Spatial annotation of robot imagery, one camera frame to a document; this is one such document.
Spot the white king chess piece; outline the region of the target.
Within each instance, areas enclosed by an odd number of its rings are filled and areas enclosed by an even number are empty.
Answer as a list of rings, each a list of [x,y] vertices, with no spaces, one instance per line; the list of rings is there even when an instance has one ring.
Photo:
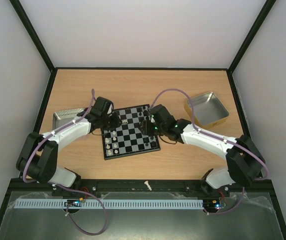
[[[149,191],[152,191],[152,187],[151,187],[151,185],[149,184],[149,181],[148,181],[148,180],[146,180],[146,181],[144,182],[144,184],[147,186],[147,188],[148,188]]]

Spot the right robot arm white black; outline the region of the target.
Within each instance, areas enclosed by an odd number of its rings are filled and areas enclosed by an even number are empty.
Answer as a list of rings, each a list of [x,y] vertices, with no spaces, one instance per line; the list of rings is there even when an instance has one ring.
[[[267,169],[260,151],[246,135],[227,137],[196,126],[187,119],[175,119],[165,106],[159,104],[148,111],[139,122],[140,131],[147,136],[165,136],[176,143],[207,150],[226,161],[224,168],[209,169],[200,180],[201,191],[212,196],[219,188],[238,184],[250,187],[262,169]]]

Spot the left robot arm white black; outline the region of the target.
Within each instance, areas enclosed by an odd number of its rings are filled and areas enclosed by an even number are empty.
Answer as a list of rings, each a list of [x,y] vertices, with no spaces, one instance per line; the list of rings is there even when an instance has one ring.
[[[96,129],[110,130],[121,124],[111,100],[101,96],[92,98],[88,108],[61,127],[43,134],[30,133],[16,162],[16,169],[22,173],[25,183],[49,183],[69,188],[78,175],[58,166],[59,152]]]

